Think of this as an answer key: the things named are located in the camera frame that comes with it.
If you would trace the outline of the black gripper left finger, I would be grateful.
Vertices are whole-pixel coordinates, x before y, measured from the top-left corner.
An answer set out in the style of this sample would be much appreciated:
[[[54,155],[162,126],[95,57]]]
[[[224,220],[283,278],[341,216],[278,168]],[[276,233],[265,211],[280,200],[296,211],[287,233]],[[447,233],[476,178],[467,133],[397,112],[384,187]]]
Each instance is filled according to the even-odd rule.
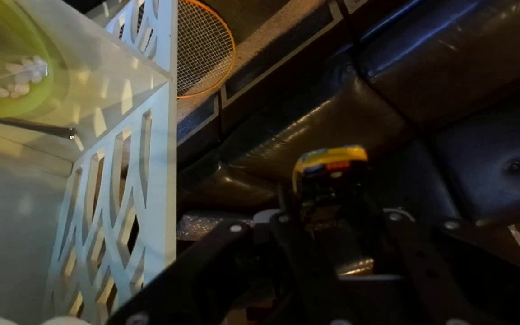
[[[308,240],[298,222],[220,222],[126,299],[106,325],[220,325],[238,307],[276,303],[260,325],[301,325],[292,265]]]

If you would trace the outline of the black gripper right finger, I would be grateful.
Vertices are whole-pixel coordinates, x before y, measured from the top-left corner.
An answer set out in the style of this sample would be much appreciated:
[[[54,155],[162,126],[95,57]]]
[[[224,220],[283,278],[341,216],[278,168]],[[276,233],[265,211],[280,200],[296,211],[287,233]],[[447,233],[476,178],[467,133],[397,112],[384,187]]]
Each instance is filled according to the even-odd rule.
[[[520,325],[520,247],[469,222],[426,223],[402,207],[372,211],[426,325]]]

